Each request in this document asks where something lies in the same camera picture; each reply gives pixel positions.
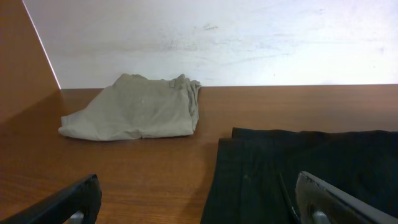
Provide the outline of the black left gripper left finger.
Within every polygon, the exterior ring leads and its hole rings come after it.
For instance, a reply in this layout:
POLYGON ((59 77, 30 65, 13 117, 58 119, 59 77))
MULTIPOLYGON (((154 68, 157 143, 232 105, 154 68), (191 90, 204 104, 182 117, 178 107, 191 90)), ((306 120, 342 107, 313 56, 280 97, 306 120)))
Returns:
POLYGON ((91 174, 2 220, 1 223, 64 223, 77 212, 83 215, 82 223, 95 223, 101 207, 101 198, 98 177, 91 174))

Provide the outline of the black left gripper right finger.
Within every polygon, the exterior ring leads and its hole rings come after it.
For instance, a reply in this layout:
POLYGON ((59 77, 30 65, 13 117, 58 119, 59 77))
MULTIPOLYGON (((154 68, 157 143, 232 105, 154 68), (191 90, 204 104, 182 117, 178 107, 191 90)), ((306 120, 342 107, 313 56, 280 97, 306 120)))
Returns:
POLYGON ((390 216, 308 173, 300 172, 296 201, 301 223, 397 224, 390 216))

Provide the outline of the black shorts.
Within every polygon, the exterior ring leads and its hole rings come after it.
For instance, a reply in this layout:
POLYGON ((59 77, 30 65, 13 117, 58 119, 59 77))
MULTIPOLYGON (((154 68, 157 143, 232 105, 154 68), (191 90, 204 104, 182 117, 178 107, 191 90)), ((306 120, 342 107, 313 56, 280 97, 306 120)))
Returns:
POLYGON ((308 172, 397 216, 397 133, 234 128, 220 139, 202 223, 297 223, 295 186, 308 172))

